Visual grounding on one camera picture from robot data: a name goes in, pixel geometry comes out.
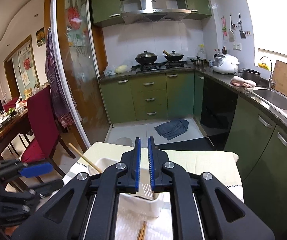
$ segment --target faucet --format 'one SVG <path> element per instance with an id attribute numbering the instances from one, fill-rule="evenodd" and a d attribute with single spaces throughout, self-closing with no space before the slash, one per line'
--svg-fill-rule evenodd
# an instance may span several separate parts
<path id="1" fill-rule="evenodd" d="M 276 84 L 275 82 L 272 81 L 272 61 L 271 61 L 271 59 L 268 58 L 267 56 L 263 56 L 260 60 L 262 60 L 264 57 L 266 57 L 267 59 L 269 59 L 269 60 L 270 60 L 270 63 L 271 63 L 269 86 L 268 86 L 268 89 L 271 90 L 271 86 Z"/>

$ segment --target blue cloth on floor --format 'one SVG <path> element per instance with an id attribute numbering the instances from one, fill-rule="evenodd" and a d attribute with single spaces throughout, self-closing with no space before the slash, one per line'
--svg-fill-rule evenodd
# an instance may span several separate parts
<path id="1" fill-rule="evenodd" d="M 188 129 L 189 122 L 184 119 L 171 120 L 170 122 L 163 123 L 155 127 L 155 130 L 160 136 L 171 140 L 183 133 Z"/>

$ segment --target black mat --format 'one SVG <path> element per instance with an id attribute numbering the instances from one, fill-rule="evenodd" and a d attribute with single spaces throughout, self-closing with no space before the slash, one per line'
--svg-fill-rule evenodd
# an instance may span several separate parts
<path id="1" fill-rule="evenodd" d="M 194 140 L 165 143 L 156 145 L 160 150 L 175 150 L 175 151 L 215 151 L 209 138 L 199 138 Z"/>

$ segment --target red circular sticker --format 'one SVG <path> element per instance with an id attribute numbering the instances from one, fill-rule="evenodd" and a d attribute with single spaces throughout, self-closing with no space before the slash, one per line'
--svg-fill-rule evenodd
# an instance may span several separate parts
<path id="1" fill-rule="evenodd" d="M 76 30 L 80 28 L 82 21 L 76 8 L 70 7 L 68 9 L 68 20 L 72 28 Z"/>
<path id="2" fill-rule="evenodd" d="M 30 60 L 29 60 L 29 58 L 24 60 L 24 66 L 25 66 L 26 70 L 28 70 L 30 68 Z"/>

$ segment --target range hood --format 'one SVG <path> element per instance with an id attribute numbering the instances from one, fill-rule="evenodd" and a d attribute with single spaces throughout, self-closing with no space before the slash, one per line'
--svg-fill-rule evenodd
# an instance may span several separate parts
<path id="1" fill-rule="evenodd" d="M 141 10 L 122 13 L 126 24 L 142 21 L 180 21 L 191 14 L 191 11 L 187 9 L 167 8 L 166 0 L 140 0 L 140 3 Z"/>

